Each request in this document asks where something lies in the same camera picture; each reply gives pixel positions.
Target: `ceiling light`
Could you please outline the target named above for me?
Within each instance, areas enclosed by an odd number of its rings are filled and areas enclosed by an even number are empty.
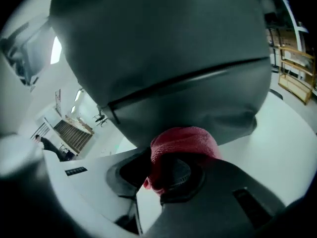
[[[81,93],[81,91],[79,90],[79,91],[77,92],[77,94],[76,94],[75,101],[77,101],[77,100],[78,100],[80,93]]]
[[[57,63],[60,58],[61,53],[61,44],[57,38],[54,38],[53,48],[52,48],[52,55],[51,55],[51,64]]]

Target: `red cloth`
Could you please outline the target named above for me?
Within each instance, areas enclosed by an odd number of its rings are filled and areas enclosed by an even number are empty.
[[[175,127],[163,132],[151,142],[151,173],[143,183],[146,189],[153,189],[161,195],[162,187],[156,187],[161,177],[161,157],[167,153],[194,153],[205,155],[205,161],[221,159],[218,145],[208,131],[198,127]]]

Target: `white wall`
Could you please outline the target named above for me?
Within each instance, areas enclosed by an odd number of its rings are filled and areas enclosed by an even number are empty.
[[[31,94],[0,52],[0,134],[17,132],[31,104]]]
[[[55,109],[48,110],[45,114],[45,118],[52,127],[55,127],[61,121],[61,117]]]
[[[1,37],[10,36],[21,25],[39,15],[48,16],[50,5],[51,0],[24,0],[8,19],[0,34]],[[64,87],[64,93],[62,92],[64,103],[62,104],[64,104],[64,110],[68,110],[69,99],[73,98],[73,92],[76,91],[72,87],[78,87],[76,83],[77,79],[62,52],[58,63],[51,64],[43,69],[36,87],[32,91],[32,100],[29,108],[24,109],[24,115],[28,119],[40,117],[39,113],[45,113],[43,110],[55,103],[55,91]]]
[[[123,137],[122,141],[119,144],[116,154],[124,153],[133,149],[136,149],[135,145],[132,144],[126,137]]]
[[[97,123],[93,117],[99,113],[97,104],[88,93],[84,92],[81,95],[81,103],[78,106],[76,105],[76,115],[82,118],[83,122],[88,124],[88,126],[94,128]]]
[[[38,126],[34,120],[25,119],[22,121],[17,133],[26,138],[30,138],[39,127],[40,126]]]
[[[94,159],[101,156],[115,154],[123,139],[123,134],[114,126],[111,121],[97,126],[95,134],[80,153],[82,158]]]

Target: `white surface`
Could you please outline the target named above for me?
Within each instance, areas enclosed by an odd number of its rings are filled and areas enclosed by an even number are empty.
[[[277,73],[272,73],[271,75],[270,88],[280,93],[284,98],[284,102],[295,110],[317,133],[317,101],[310,99],[307,105],[304,105],[297,97],[278,85]]]
[[[113,155],[123,139],[123,134],[111,121],[103,124],[103,127],[94,128],[95,134],[88,141],[80,153],[81,158],[94,159],[102,156]]]
[[[120,145],[116,153],[124,153],[130,150],[133,150],[135,148],[136,148],[135,145],[132,144],[126,137],[124,137],[122,141],[120,142]]]
[[[143,233],[154,224],[162,212],[159,196],[151,189],[143,186],[137,193],[139,220]]]
[[[14,134],[0,137],[0,153],[0,178],[14,175],[42,157],[35,141]]]
[[[223,159],[272,190],[286,205],[304,195],[317,168],[317,137],[284,101],[269,93],[247,137],[221,145]]]
[[[17,134],[22,135],[25,138],[30,138],[39,127],[40,126],[38,126],[32,119],[25,119],[22,121]]]
[[[85,195],[78,193],[77,188],[66,175],[63,166],[59,162],[55,154],[44,151],[45,163],[50,177],[52,189],[60,206],[64,211],[77,223],[86,230],[90,237],[120,237],[131,238],[136,235],[127,232],[118,225],[112,223],[105,215],[100,213],[99,209],[95,209],[94,203],[86,200]]]
[[[127,214],[131,207],[131,200],[118,197],[106,185],[106,171],[115,162],[113,156],[92,160],[78,160],[61,162],[64,170],[85,167],[86,172],[67,177],[76,191],[98,213],[111,221],[116,221]]]

